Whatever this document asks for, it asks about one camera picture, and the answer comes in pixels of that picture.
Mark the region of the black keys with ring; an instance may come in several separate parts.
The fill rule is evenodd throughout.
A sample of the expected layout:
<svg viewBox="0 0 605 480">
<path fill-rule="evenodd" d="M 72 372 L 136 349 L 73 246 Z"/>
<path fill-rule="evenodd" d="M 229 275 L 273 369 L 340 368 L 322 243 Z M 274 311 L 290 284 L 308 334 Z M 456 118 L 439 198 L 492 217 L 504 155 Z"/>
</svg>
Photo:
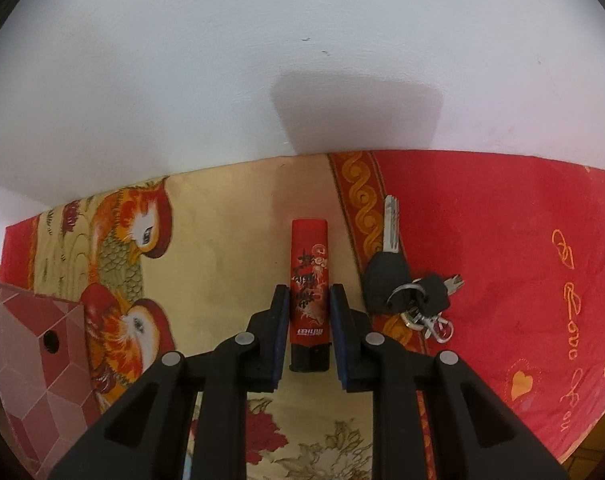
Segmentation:
<svg viewBox="0 0 605 480">
<path fill-rule="evenodd" d="M 382 251 L 371 258 L 362 278 L 365 309 L 369 315 L 398 314 L 407 327 L 445 344 L 455 328 L 444 312 L 450 308 L 450 297 L 464 285 L 462 276 L 431 273 L 414 278 L 401 252 L 397 197 L 385 196 L 383 221 Z"/>
</svg>

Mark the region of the red lighter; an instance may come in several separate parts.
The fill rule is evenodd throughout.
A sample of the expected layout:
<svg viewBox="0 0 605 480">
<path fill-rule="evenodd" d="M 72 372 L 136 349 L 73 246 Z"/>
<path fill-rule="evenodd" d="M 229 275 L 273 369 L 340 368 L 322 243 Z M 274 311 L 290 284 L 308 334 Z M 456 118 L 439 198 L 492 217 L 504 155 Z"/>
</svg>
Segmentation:
<svg viewBox="0 0 605 480">
<path fill-rule="evenodd" d="M 296 219 L 290 240 L 289 369 L 330 367 L 329 229 L 327 220 Z"/>
</svg>

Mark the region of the red floral bed blanket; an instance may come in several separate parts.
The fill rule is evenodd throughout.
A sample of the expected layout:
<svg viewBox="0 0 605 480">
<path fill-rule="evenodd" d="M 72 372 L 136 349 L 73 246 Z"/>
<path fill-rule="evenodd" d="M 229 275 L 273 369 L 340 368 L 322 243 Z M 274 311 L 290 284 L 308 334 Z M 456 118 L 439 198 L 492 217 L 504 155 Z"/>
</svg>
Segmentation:
<svg viewBox="0 0 605 480">
<path fill-rule="evenodd" d="M 445 344 L 365 309 L 386 195 L 399 200 L 412 276 L 464 280 L 444 312 L 455 328 Z M 455 352 L 564 468 L 605 413 L 605 170 L 362 151 L 176 174 L 10 226 L 0 282 L 82 304 L 101 417 L 165 353 L 214 350 L 269 309 L 276 286 L 289 289 L 296 219 L 327 220 L 330 367 L 289 369 L 289 291 L 282 377 L 247 396 L 244 479 L 375 479 L 371 393 L 346 392 L 337 374 L 336 284 L 408 351 Z"/>
</svg>

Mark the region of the pink patterned cardboard box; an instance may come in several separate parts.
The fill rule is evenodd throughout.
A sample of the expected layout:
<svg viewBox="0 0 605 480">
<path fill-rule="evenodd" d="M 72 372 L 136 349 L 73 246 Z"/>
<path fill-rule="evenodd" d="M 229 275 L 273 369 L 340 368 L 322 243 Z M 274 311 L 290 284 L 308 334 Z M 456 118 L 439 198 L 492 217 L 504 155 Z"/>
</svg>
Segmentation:
<svg viewBox="0 0 605 480">
<path fill-rule="evenodd" d="M 100 417 L 82 304 L 0 282 L 0 400 L 34 478 Z"/>
</svg>

